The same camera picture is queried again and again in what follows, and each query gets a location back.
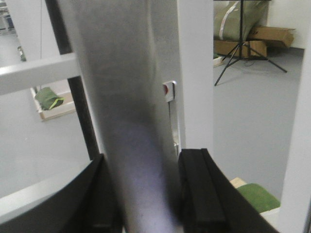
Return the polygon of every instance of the green mat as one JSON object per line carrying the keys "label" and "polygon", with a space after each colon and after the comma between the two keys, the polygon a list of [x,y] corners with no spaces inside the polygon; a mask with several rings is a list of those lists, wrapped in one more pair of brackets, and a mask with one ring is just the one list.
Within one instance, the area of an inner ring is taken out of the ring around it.
{"label": "green mat", "polygon": [[281,205],[278,199],[256,183],[243,185],[237,190],[259,213],[278,208]]}
{"label": "green mat", "polygon": [[44,87],[37,92],[35,99],[39,101],[42,110],[50,110],[61,105],[65,98],[56,95],[49,87]]}

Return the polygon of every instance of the silver cylindrical pole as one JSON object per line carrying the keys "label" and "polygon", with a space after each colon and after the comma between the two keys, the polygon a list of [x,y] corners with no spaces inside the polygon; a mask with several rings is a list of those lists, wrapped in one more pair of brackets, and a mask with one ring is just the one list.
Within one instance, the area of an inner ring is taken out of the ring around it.
{"label": "silver cylindrical pole", "polygon": [[149,0],[59,0],[128,233],[175,233],[179,178]]}

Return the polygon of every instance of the cardboard box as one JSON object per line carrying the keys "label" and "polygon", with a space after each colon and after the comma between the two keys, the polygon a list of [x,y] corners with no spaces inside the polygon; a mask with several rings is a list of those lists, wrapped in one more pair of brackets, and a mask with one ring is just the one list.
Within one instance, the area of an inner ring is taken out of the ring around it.
{"label": "cardboard box", "polygon": [[293,30],[289,28],[254,27],[247,39],[263,40],[270,47],[289,48],[294,40],[291,33]]}
{"label": "cardboard box", "polygon": [[[252,40],[252,41],[246,41],[245,43],[250,45],[251,48],[258,51],[263,56],[267,56],[267,46],[265,42],[260,41],[260,40]],[[214,49],[217,54],[227,55],[237,44],[238,42],[214,40]],[[239,51],[236,52],[235,56],[236,57],[239,56]],[[248,47],[243,46],[242,57],[249,58],[252,56],[260,56],[260,55],[251,51]]]}

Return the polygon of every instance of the black tripod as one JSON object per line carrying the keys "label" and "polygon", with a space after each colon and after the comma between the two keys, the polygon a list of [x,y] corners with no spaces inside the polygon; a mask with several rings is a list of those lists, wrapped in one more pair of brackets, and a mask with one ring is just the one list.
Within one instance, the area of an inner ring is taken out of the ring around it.
{"label": "black tripod", "polygon": [[[266,61],[270,62],[271,64],[275,65],[277,68],[279,68],[279,69],[283,70],[285,73],[287,73],[287,70],[283,69],[278,64],[276,64],[275,62],[271,61],[269,58],[267,58],[266,56],[262,55],[258,51],[252,49],[249,44],[246,44],[243,41],[243,12],[244,12],[244,10],[243,10],[243,2],[244,2],[244,0],[240,0],[240,2],[241,2],[241,10],[240,10],[240,39],[239,39],[239,43],[222,59],[222,60],[224,60],[224,59],[226,59],[227,57],[229,57],[231,55],[229,62],[224,67],[223,71],[221,72],[219,78],[217,79],[217,81],[215,83],[215,86],[217,85],[217,83],[219,82],[219,80],[221,79],[221,77],[223,76],[225,70],[228,67],[232,66],[233,64],[235,64],[239,60],[243,59],[242,58],[242,48],[243,48],[243,46],[249,48],[251,51],[253,51],[256,54],[258,54],[261,58],[264,58]],[[233,59],[234,55],[237,53],[238,50],[239,50],[239,57],[235,61],[232,62],[232,59]]]}

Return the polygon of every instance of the white vertical post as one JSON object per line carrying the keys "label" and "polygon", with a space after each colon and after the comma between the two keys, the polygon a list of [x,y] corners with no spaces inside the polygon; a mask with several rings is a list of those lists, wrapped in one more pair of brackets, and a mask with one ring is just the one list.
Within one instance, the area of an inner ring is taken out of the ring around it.
{"label": "white vertical post", "polygon": [[186,148],[213,150],[213,1],[179,0]]}
{"label": "white vertical post", "polygon": [[305,51],[278,229],[304,233],[311,200],[311,24]]}
{"label": "white vertical post", "polygon": [[27,61],[59,55],[44,0],[6,0]]}

